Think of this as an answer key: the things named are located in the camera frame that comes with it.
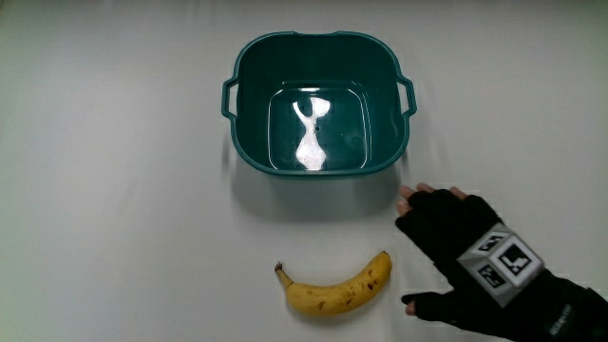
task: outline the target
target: teal plastic basin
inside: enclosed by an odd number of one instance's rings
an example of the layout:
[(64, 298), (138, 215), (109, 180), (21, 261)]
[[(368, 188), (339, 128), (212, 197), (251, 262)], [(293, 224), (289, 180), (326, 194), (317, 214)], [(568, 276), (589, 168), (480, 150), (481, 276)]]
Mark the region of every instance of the teal plastic basin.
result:
[[(398, 83), (407, 93), (403, 113)], [(239, 155), (280, 176), (380, 171), (404, 153), (415, 112), (413, 85), (390, 48), (356, 32), (258, 37), (237, 57), (222, 91), (221, 113)]]

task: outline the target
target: banana stem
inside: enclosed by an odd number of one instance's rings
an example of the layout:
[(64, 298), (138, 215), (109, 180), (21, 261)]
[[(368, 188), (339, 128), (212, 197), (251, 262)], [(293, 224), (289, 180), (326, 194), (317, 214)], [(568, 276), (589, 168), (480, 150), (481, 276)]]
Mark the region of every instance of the banana stem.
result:
[(289, 287), (290, 285), (292, 285), (294, 283), (294, 281), (291, 278), (289, 278), (289, 276), (287, 274), (285, 274), (285, 272), (283, 272), (282, 263), (280, 263), (280, 262), (276, 263), (275, 272), (278, 274), (278, 277), (283, 282), (283, 285), (285, 285), (285, 288)]

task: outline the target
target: banana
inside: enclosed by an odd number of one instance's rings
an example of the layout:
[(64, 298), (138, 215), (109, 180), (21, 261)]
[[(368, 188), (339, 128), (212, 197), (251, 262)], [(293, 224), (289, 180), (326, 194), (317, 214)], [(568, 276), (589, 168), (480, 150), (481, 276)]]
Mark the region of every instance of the banana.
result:
[(332, 286), (296, 283), (278, 262), (275, 272), (285, 286), (287, 301), (303, 314), (323, 316), (342, 314), (370, 301), (389, 280), (392, 261), (382, 251), (358, 275)]

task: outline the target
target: black glove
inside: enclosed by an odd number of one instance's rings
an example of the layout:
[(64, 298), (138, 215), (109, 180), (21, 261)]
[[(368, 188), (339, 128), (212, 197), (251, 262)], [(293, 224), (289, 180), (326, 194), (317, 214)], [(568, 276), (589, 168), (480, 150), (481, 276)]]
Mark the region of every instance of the black glove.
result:
[(447, 294), (408, 294), (421, 319), (514, 341), (600, 341), (607, 338), (608, 303), (591, 290), (542, 269), (505, 308), (457, 261), (494, 224), (502, 222), (481, 198), (447, 190), (417, 192), (397, 227), (434, 262), (454, 288)]

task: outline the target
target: finger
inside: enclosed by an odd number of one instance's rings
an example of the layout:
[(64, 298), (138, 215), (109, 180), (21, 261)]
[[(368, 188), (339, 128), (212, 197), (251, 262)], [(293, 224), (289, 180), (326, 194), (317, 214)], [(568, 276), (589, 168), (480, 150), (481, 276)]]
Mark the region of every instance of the finger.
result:
[(411, 195), (413, 195), (415, 193), (416, 192), (413, 191), (409, 186), (401, 185), (399, 187), (399, 195), (401, 195), (401, 197), (403, 197), (406, 200), (408, 200), (409, 197), (411, 197)]
[(395, 221), (395, 225), (431, 260), (441, 258), (445, 250), (445, 244), (431, 238), (440, 236), (441, 231), (430, 224), (425, 215), (418, 209), (414, 208), (408, 211), (406, 215), (399, 217)]
[(406, 307), (406, 315), (416, 315), (416, 302), (411, 301)]
[(419, 294), (415, 298), (415, 303), (414, 309), (418, 318), (446, 323), (455, 320), (459, 316), (459, 311), (463, 308), (463, 305), (466, 304), (453, 293)]
[(435, 191), (435, 189), (433, 187), (431, 187), (430, 185), (428, 185), (424, 182), (418, 183), (418, 185), (416, 185), (416, 189), (418, 191), (426, 191), (428, 193)]
[(456, 186), (450, 187), (449, 191), (460, 200), (466, 199), (467, 194), (465, 194), (461, 189), (457, 188)]
[(421, 294), (404, 294), (401, 296), (401, 302), (406, 305), (409, 305), (414, 301), (414, 299), (416, 299), (417, 296), (427, 295), (427, 294), (435, 294), (435, 293), (428, 292), (428, 293), (421, 293)]
[(399, 200), (397, 202), (397, 212), (399, 213), (399, 216), (404, 216), (410, 210), (411, 206), (409, 206), (409, 204), (407, 204), (404, 200)]
[(419, 191), (409, 197), (408, 203), (412, 208), (421, 210), (430, 221), (441, 224), (444, 228), (466, 223), (467, 212), (464, 211), (463, 201), (449, 190), (438, 189), (432, 193)]

